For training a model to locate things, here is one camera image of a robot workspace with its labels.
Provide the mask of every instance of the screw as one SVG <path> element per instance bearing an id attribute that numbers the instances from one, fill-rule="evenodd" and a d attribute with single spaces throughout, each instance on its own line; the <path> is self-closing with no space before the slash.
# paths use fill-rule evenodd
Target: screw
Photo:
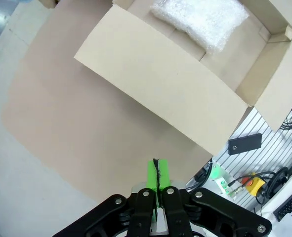
<path id="1" fill-rule="evenodd" d="M 202 192 L 197 192 L 197 193 L 195 193 L 195 197 L 197 197 L 197 198 L 201 198 L 201 197 L 203 197 Z"/>
<path id="2" fill-rule="evenodd" d="M 266 230 L 266 228 L 265 228 L 264 225 L 259 225 L 258 226 L 258 232 L 263 233 L 263 232 L 265 232 L 265 230 Z"/>
<path id="3" fill-rule="evenodd" d="M 167 194 L 173 194 L 174 193 L 174 190 L 173 189 L 168 189 L 167 190 Z"/>
<path id="4" fill-rule="evenodd" d="M 121 204 L 122 203 L 122 200 L 120 198 L 118 198 L 118 199 L 115 200 L 115 203 L 116 204 Z"/>

